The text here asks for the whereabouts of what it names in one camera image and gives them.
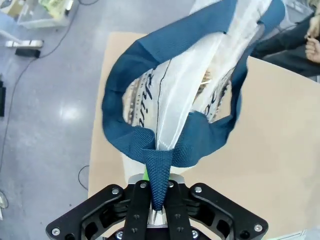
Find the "cardboard sheet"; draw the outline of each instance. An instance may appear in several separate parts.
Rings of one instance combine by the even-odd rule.
[[[102,130],[101,103],[113,64],[142,36],[115,32],[107,42],[92,133],[89,197],[109,184],[126,186],[121,153]],[[241,114],[227,144],[182,173],[186,185],[205,183],[262,217],[269,223],[266,238],[320,225],[320,84],[254,58],[249,58],[248,69]]]

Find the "blue strap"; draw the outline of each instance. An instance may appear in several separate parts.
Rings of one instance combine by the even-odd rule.
[[[143,73],[178,56],[204,36],[227,32],[236,0],[221,0],[179,21],[136,40],[116,61],[105,86],[102,126],[108,141],[129,158],[144,163],[152,189],[153,208],[161,210],[167,192],[170,167],[191,167],[226,144],[240,113],[240,90],[247,75],[246,61],[253,45],[243,54],[232,76],[231,113],[209,124],[200,112],[190,113],[178,142],[170,151],[156,150],[155,133],[131,126],[123,119],[122,96]],[[284,16],[281,0],[273,0],[261,17],[269,33]]]

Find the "metal bolt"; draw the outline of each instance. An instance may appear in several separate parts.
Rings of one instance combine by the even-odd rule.
[[[112,194],[116,195],[118,193],[119,193],[119,189],[118,188],[112,189]]]
[[[202,192],[202,188],[199,187],[199,186],[196,186],[196,187],[194,188],[194,190],[195,190],[195,192],[196,192],[197,194]]]
[[[60,229],[59,228],[52,229],[52,235],[53,236],[58,236],[59,234],[60,234]]]
[[[256,232],[261,232],[262,229],[263,229],[263,227],[262,227],[260,224],[257,224],[257,225],[254,226],[254,230],[255,230]]]
[[[118,231],[118,232],[116,233],[116,235],[115,235],[116,239],[121,240],[123,234],[124,234],[124,233],[123,233],[122,231]]]
[[[199,233],[196,230],[192,230],[193,239],[197,239],[199,237]]]

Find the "green wire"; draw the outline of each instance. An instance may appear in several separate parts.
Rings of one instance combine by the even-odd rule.
[[[142,180],[149,181],[149,176],[148,176],[148,172],[147,172],[147,168],[146,167],[144,167],[144,173],[143,173]]]

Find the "tote bag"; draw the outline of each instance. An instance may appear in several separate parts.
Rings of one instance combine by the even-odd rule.
[[[145,164],[156,211],[162,209],[171,166],[192,167],[226,144],[240,114],[247,58],[257,41],[284,17],[282,1],[269,0],[253,21],[248,1],[196,1],[198,9],[189,16],[135,41],[110,71],[102,101],[103,131],[119,151]],[[248,24],[257,26],[256,31],[241,32],[239,25],[234,27],[239,20],[237,11],[244,13]],[[238,42],[245,46],[223,47],[228,35],[234,38],[237,34],[248,39]],[[236,62],[231,57],[222,59],[228,50],[229,56],[241,53]],[[201,89],[206,78],[209,83]],[[228,86],[230,115],[215,120]],[[132,102],[135,111],[126,117],[123,95],[128,89],[140,99]]]

